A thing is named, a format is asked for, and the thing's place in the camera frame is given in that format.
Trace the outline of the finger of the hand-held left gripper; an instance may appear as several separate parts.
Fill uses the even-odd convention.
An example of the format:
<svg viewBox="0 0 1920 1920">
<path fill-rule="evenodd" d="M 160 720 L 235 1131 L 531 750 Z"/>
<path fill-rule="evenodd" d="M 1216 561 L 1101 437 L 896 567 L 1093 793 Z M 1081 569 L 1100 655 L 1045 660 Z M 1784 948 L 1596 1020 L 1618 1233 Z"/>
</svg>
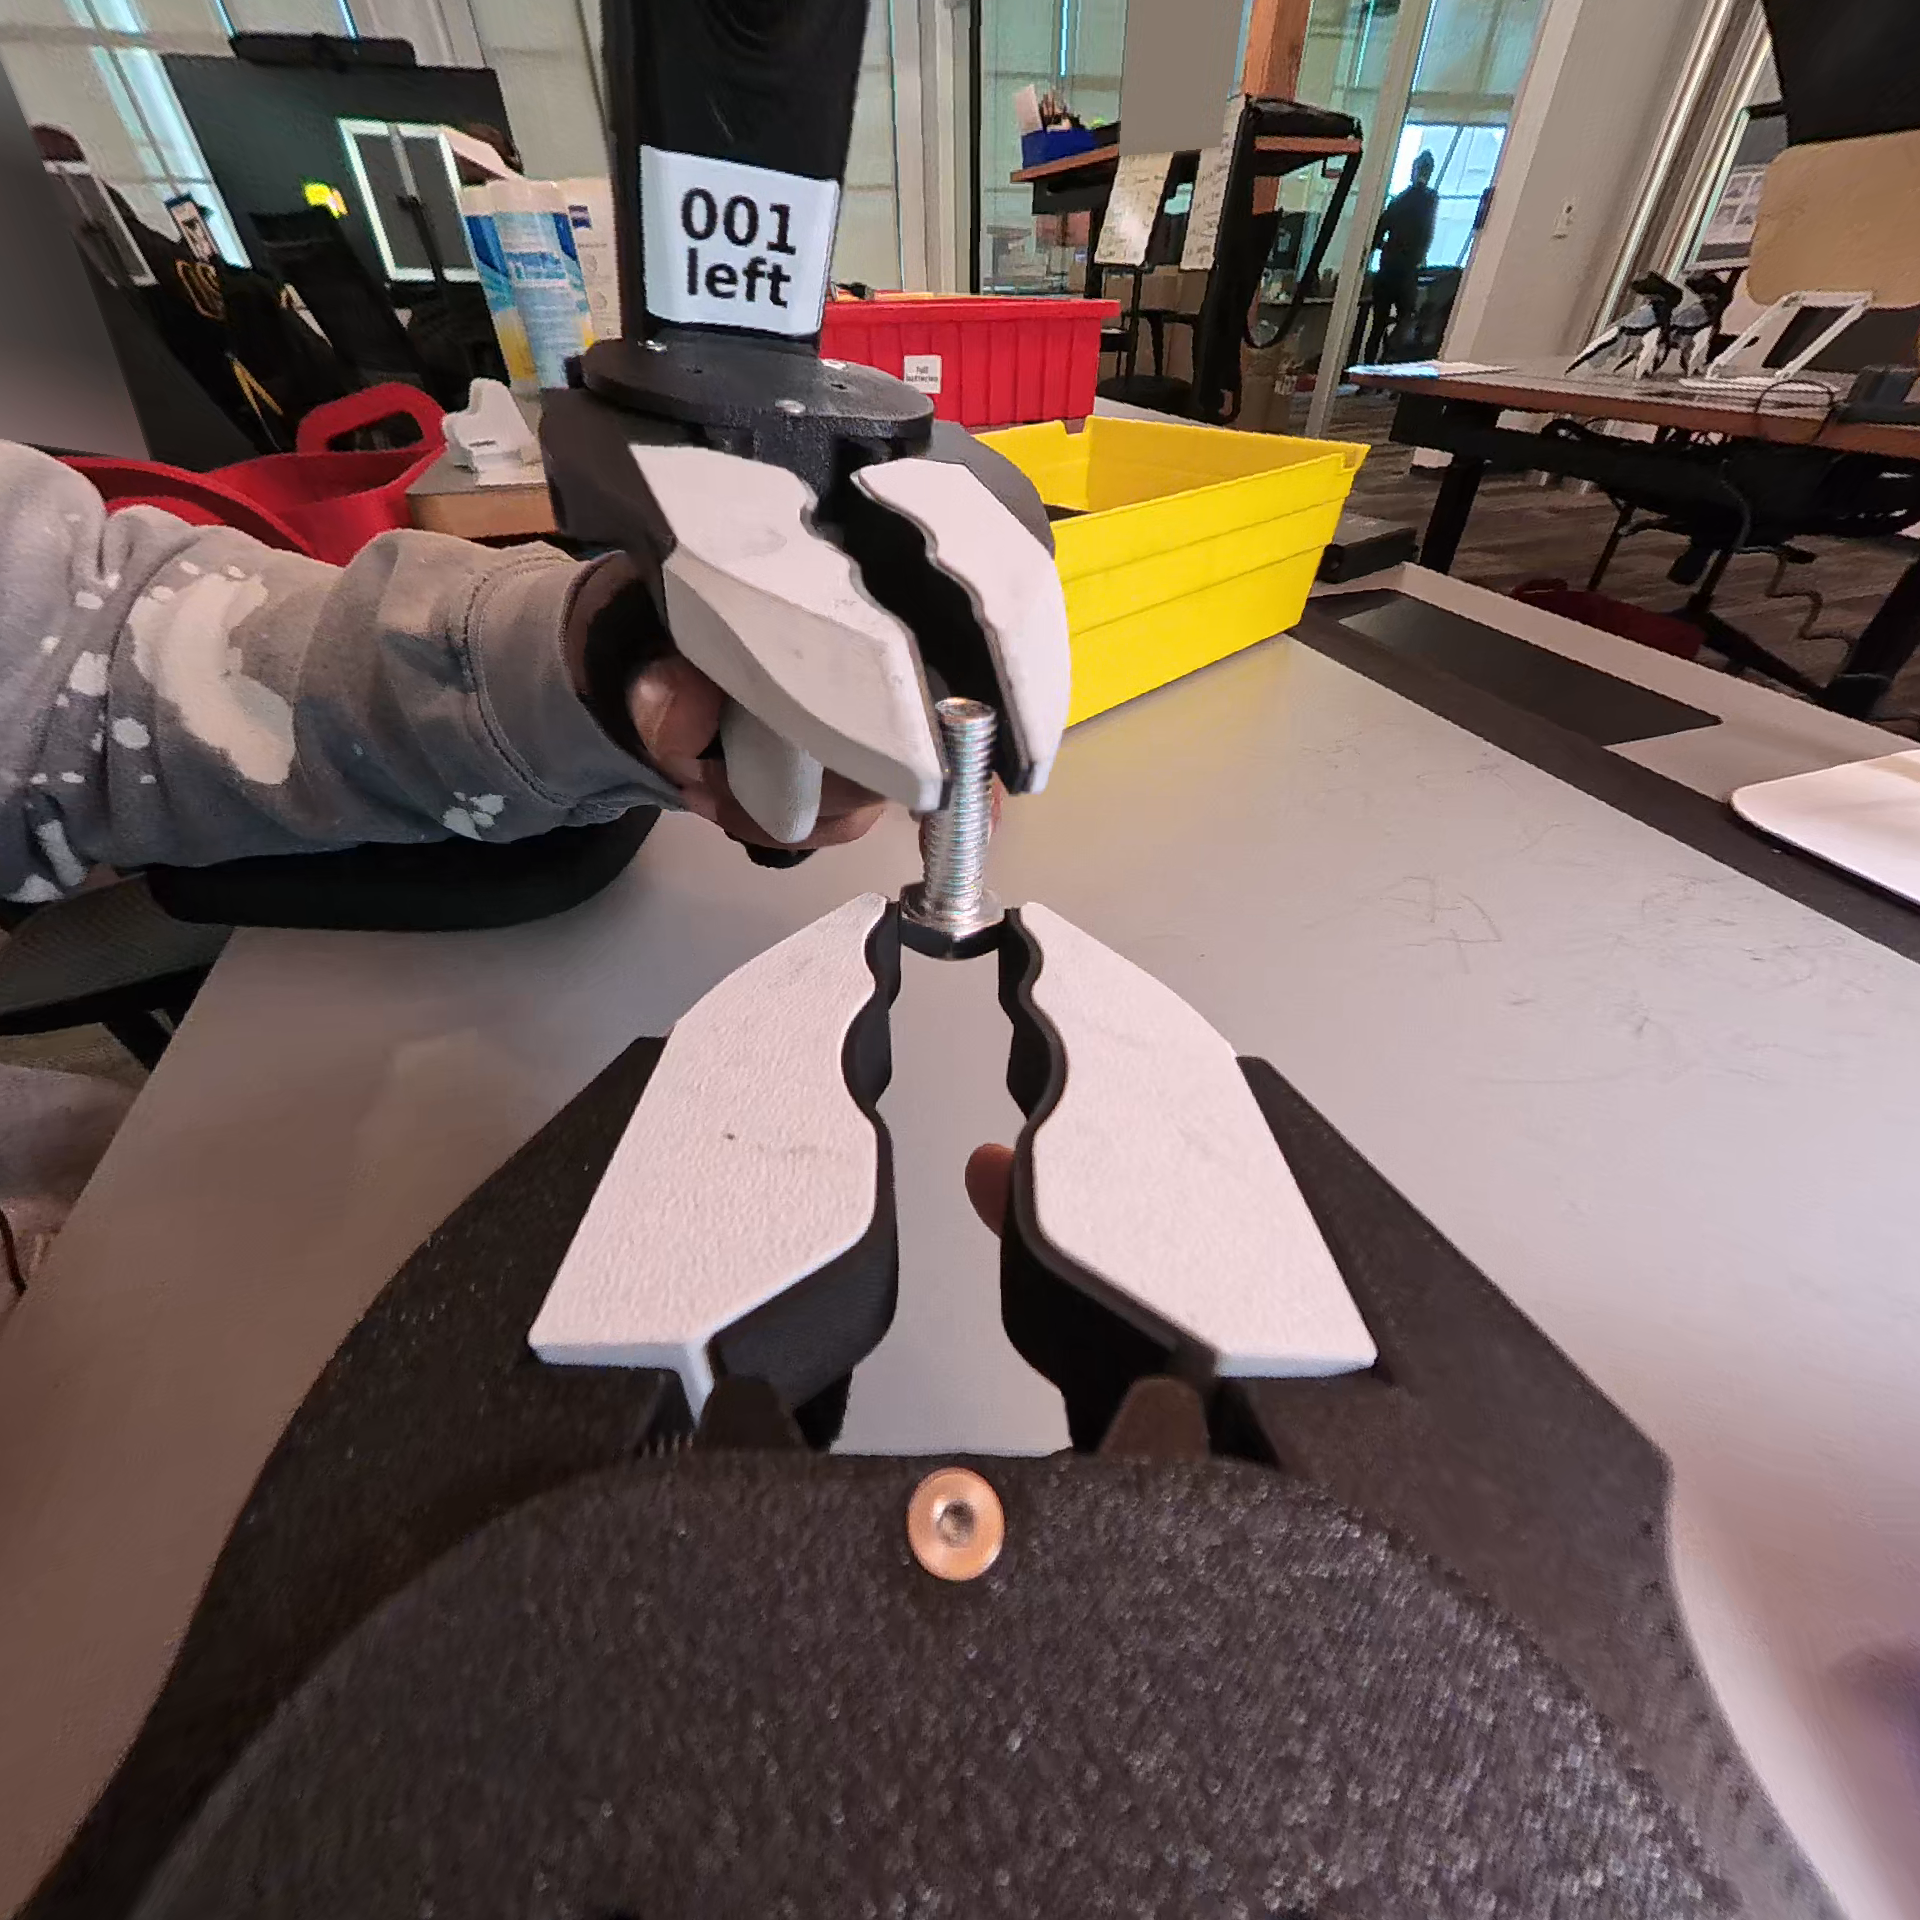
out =
<svg viewBox="0 0 1920 1920">
<path fill-rule="evenodd" d="M 863 471 L 863 569 L 931 677 L 1000 717 L 1016 795 L 1051 774 L 1072 701 L 1066 589 L 1049 541 L 977 468 L 928 456 Z"/>
<path fill-rule="evenodd" d="M 946 790 L 906 624 L 813 526 L 792 471 L 691 443 L 631 443 L 663 523 L 663 619 L 680 652 L 755 725 L 914 813 Z"/>
</svg>

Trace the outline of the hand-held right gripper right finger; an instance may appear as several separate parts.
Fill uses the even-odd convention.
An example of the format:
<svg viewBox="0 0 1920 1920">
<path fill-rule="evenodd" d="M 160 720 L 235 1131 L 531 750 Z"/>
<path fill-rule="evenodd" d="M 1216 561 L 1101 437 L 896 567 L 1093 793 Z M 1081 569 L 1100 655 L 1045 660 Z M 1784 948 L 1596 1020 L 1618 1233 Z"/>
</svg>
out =
<svg viewBox="0 0 1920 1920">
<path fill-rule="evenodd" d="M 1000 943 L 1025 1124 L 1000 1228 L 1017 1356 L 1095 1449 L 1147 1379 L 1363 1375 L 1379 1344 L 1257 1099 L 1175 990 L 1028 903 Z"/>
</svg>

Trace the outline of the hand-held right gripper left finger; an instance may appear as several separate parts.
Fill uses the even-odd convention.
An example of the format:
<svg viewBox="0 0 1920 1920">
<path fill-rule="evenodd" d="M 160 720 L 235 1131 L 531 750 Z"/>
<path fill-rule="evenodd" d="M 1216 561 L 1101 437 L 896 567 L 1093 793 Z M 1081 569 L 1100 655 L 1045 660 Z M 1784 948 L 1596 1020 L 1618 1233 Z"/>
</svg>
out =
<svg viewBox="0 0 1920 1920">
<path fill-rule="evenodd" d="M 535 1313 L 548 1364 L 775 1389 L 827 1449 L 896 1316 L 896 903 L 856 895 L 673 1025 Z"/>
</svg>

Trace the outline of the silver threaded bolt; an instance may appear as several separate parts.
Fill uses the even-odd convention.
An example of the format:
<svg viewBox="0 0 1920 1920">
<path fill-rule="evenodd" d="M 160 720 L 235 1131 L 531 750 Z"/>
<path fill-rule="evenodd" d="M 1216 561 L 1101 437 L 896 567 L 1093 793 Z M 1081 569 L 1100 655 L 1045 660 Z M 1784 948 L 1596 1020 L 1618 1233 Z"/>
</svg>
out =
<svg viewBox="0 0 1920 1920">
<path fill-rule="evenodd" d="M 962 933 L 991 919 L 986 883 L 994 824 L 997 710 L 978 699 L 938 701 L 943 745 L 949 758 L 946 804 L 919 830 L 923 877 L 914 899 L 921 924 Z"/>
</svg>

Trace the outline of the metal hex nut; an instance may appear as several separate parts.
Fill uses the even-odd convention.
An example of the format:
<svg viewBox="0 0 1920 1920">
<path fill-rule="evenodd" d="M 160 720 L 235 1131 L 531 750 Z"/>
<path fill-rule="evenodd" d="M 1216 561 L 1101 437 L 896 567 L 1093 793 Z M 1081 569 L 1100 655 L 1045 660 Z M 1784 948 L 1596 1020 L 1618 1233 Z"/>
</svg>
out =
<svg viewBox="0 0 1920 1920">
<path fill-rule="evenodd" d="M 972 907 L 961 912 L 936 912 L 925 901 L 925 887 L 904 887 L 898 903 L 898 939 L 904 948 L 946 963 L 994 953 L 1002 945 L 1004 901 L 983 891 Z"/>
</svg>

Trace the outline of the person's left forearm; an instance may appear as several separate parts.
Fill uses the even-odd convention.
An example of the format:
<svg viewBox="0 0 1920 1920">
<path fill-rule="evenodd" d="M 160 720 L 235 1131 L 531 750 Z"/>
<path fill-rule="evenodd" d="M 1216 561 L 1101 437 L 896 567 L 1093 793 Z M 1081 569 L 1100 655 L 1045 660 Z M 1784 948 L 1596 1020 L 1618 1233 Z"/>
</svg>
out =
<svg viewBox="0 0 1920 1920">
<path fill-rule="evenodd" d="M 333 567 L 111 511 L 2 446 L 2 895 L 448 839 L 505 846 L 682 809 L 577 691 L 589 561 L 391 533 Z"/>
</svg>

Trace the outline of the person's left hand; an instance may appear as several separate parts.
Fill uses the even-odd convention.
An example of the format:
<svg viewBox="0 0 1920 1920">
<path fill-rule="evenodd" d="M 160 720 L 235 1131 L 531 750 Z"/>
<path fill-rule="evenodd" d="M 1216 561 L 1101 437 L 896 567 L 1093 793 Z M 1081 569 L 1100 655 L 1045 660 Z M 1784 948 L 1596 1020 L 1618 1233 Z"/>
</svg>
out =
<svg viewBox="0 0 1920 1920">
<path fill-rule="evenodd" d="M 648 763 L 684 809 L 721 828 L 762 867 L 793 867 L 810 852 L 856 843 L 887 804 L 840 774 L 823 777 L 812 836 L 793 848 L 762 830 L 732 790 L 717 745 L 724 693 L 673 641 L 651 589 L 627 558 L 586 564 L 570 599 L 563 653 L 584 707 L 612 743 Z"/>
</svg>

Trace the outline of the yellow plastic bin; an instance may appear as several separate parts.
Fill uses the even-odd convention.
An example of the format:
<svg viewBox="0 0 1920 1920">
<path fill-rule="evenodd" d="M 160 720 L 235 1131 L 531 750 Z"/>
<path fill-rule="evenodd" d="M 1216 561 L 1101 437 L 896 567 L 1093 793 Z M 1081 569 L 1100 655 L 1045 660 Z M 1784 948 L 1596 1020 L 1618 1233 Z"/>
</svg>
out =
<svg viewBox="0 0 1920 1920">
<path fill-rule="evenodd" d="M 1060 511 L 1072 727 L 1292 628 L 1369 456 L 1355 441 L 1116 415 L 983 441 Z"/>
</svg>

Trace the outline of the white blue wipes canister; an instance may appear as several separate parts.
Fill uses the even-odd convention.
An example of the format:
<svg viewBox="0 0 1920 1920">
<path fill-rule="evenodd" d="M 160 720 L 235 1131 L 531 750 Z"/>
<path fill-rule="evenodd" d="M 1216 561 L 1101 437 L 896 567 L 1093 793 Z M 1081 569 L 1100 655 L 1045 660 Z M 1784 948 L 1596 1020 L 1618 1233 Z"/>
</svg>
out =
<svg viewBox="0 0 1920 1920">
<path fill-rule="evenodd" d="M 517 395 L 535 395 L 537 366 L 501 245 L 491 187 L 484 183 L 465 183 L 460 187 L 460 208 L 472 264 L 488 303 L 508 382 Z"/>
<path fill-rule="evenodd" d="M 592 347 L 592 303 L 570 200 L 559 183 L 504 179 L 495 184 L 495 224 L 535 390 L 560 390 L 570 363 Z"/>
</svg>

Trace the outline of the red plastic bin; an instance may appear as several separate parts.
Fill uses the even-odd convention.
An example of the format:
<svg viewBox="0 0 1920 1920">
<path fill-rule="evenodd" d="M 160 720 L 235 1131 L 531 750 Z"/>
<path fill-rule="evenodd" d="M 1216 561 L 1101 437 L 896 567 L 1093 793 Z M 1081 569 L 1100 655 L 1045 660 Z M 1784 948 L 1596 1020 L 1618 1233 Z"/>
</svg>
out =
<svg viewBox="0 0 1920 1920">
<path fill-rule="evenodd" d="M 1080 421 L 1093 412 L 1101 333 L 1120 301 L 1053 295 L 831 299 L 823 356 L 876 367 L 973 428 Z"/>
</svg>

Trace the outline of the white plastic holder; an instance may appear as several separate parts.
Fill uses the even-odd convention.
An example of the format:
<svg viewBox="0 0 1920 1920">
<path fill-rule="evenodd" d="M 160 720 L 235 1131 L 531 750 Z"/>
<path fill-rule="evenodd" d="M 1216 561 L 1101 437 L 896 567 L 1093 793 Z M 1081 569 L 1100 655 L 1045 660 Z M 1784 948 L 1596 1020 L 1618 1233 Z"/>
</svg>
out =
<svg viewBox="0 0 1920 1920">
<path fill-rule="evenodd" d="M 532 484 L 541 475 L 537 429 L 513 389 L 477 374 L 466 406 L 440 421 L 447 456 L 480 486 Z"/>
</svg>

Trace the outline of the red fabric basket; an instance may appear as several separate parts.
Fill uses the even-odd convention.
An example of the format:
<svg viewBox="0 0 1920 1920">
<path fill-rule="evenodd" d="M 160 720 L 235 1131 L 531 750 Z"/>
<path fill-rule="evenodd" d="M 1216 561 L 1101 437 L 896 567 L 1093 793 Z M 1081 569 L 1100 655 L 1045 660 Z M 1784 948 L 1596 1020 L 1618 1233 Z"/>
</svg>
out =
<svg viewBox="0 0 1920 1920">
<path fill-rule="evenodd" d="M 410 486 L 441 456 L 441 422 L 428 392 L 386 382 L 314 408 L 298 428 L 295 451 L 218 471 L 111 456 L 65 464 L 112 511 L 155 507 L 344 567 L 369 541 L 411 526 Z"/>
</svg>

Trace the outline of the white paper easel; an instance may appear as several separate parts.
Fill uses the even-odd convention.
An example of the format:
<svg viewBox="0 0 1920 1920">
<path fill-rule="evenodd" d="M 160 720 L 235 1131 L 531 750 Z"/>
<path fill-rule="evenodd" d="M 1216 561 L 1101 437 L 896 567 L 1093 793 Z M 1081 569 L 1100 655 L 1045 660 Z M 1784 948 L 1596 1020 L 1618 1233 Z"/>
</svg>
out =
<svg viewBox="0 0 1920 1920">
<path fill-rule="evenodd" d="M 1168 200 L 1168 183 L 1184 155 L 1168 150 L 1120 157 L 1095 246 L 1095 276 L 1104 281 L 1108 272 L 1120 272 L 1131 278 L 1131 287 L 1120 311 L 1120 331 L 1111 341 L 1116 374 L 1100 382 L 1100 397 L 1201 422 L 1220 419 L 1227 351 L 1220 341 L 1233 303 L 1227 228 L 1236 190 L 1244 184 L 1248 119 L 1248 96 L 1234 93 L 1219 141 L 1195 153 L 1177 259 L 1154 233 Z M 1204 275 L 1201 307 L 1181 311 L 1146 303 L 1146 281 L 1154 272 Z"/>
</svg>

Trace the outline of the black display board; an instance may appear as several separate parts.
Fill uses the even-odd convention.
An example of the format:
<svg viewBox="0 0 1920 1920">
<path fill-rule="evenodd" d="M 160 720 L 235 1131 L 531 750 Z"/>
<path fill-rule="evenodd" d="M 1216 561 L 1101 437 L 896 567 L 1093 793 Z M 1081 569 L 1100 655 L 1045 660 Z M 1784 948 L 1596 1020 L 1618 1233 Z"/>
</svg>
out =
<svg viewBox="0 0 1920 1920">
<path fill-rule="evenodd" d="M 247 256 L 267 268 L 260 220 L 328 213 L 385 285 L 435 269 L 475 283 L 447 129 L 513 133 L 484 65 L 160 60 Z"/>
</svg>

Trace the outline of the brown wooden desk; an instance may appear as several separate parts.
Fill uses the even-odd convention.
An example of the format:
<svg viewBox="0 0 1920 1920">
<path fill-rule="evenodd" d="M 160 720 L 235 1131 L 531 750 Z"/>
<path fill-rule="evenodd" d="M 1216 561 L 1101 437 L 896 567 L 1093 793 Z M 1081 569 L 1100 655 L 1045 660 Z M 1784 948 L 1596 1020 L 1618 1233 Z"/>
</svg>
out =
<svg viewBox="0 0 1920 1920">
<path fill-rule="evenodd" d="M 1916 659 L 1919 564 L 1911 561 L 1825 680 L 1789 664 L 1714 613 L 1725 569 L 1768 555 L 1778 571 L 1805 541 L 1883 541 L 1916 531 L 1916 371 L 1895 372 L 1900 399 L 1855 399 L 1818 374 L 1757 382 L 1633 379 L 1555 371 L 1417 372 L 1357 367 L 1368 390 L 1392 392 L 1389 439 L 1448 455 L 1419 561 L 1450 574 L 1482 481 L 1540 473 L 1589 481 L 1616 503 L 1616 526 L 1592 574 L 1599 589 L 1623 540 L 1680 536 L 1675 609 L 1735 672 L 1868 720 Z"/>
</svg>

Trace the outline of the spare hand-held gripper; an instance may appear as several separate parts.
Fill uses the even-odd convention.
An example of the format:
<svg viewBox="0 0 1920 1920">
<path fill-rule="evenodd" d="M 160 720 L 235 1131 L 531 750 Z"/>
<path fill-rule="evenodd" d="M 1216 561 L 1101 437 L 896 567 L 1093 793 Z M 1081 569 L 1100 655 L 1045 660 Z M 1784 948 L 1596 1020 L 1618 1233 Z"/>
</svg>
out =
<svg viewBox="0 0 1920 1920">
<path fill-rule="evenodd" d="M 1569 372 L 1704 374 L 1722 341 L 1722 317 L 1732 301 L 1735 281 L 1728 272 L 1695 272 L 1684 281 L 1657 272 L 1633 278 L 1633 307 L 1581 350 Z"/>
</svg>

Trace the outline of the white laptop stand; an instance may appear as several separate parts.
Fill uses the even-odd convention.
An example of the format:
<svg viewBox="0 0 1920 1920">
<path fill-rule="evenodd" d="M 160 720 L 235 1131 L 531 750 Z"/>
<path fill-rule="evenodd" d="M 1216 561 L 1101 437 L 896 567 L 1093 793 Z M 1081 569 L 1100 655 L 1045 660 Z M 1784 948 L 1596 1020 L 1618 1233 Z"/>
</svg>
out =
<svg viewBox="0 0 1920 1920">
<path fill-rule="evenodd" d="M 1708 363 L 1709 382 L 1764 384 L 1808 367 L 1872 307 L 1872 292 L 1803 289 L 1763 308 Z"/>
</svg>

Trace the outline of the pale wooden board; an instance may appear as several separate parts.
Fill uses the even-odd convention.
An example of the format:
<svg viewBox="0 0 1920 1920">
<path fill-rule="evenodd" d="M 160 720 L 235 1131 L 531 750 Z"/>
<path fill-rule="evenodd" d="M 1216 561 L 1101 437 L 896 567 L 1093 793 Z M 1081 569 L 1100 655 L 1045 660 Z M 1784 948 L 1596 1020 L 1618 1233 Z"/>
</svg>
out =
<svg viewBox="0 0 1920 1920">
<path fill-rule="evenodd" d="M 1761 184 L 1744 272 L 1754 303 L 1868 292 L 1919 307 L 1919 129 L 1789 145 Z"/>
</svg>

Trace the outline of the black monitor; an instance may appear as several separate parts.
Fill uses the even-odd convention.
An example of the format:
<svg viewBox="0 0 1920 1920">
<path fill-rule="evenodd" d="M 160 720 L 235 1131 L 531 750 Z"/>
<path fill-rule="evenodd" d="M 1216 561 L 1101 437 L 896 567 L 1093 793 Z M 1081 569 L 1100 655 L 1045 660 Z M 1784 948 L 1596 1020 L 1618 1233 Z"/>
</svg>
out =
<svg viewBox="0 0 1920 1920">
<path fill-rule="evenodd" d="M 1764 3 L 1789 145 L 1919 129 L 1919 3 Z"/>
</svg>

